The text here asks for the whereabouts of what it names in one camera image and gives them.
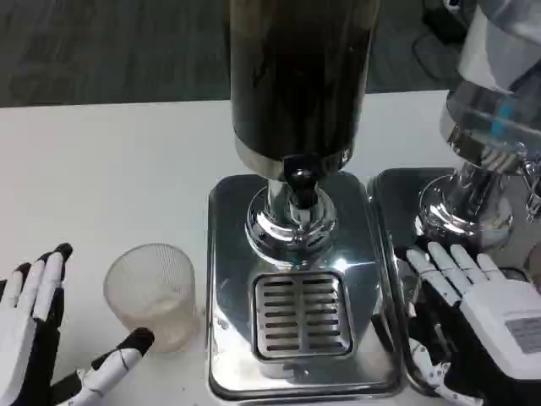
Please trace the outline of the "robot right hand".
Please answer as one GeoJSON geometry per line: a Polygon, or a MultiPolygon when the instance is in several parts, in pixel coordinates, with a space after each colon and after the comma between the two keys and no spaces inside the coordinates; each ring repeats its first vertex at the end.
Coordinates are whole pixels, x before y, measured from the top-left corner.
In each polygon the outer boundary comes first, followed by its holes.
{"type": "Polygon", "coordinates": [[[461,245],[410,248],[418,280],[408,345],[426,384],[453,405],[540,403],[540,293],[461,245]]]}

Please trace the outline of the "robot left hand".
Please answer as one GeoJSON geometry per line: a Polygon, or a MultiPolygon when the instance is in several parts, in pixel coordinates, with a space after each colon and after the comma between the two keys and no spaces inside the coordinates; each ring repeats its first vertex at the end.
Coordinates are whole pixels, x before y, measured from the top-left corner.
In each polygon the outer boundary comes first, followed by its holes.
{"type": "Polygon", "coordinates": [[[69,243],[18,265],[1,281],[1,403],[97,405],[147,354],[155,341],[146,327],[59,381],[53,373],[64,314],[69,243]]]}

